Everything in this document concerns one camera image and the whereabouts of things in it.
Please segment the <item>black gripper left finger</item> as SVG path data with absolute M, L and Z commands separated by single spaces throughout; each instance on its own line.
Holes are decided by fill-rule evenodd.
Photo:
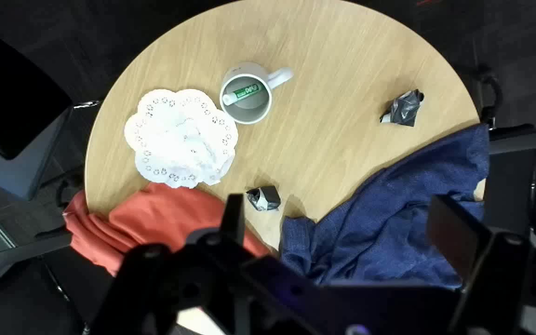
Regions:
M 225 239 L 231 239 L 238 245 L 244 243 L 244 196 L 242 194 L 231 194 L 225 204 L 220 233 Z

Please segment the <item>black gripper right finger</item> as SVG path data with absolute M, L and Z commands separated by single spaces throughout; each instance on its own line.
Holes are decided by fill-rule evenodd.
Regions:
M 476 284 L 491 231 L 450 196 L 435 196 L 428 213 L 428 239 L 463 287 Z

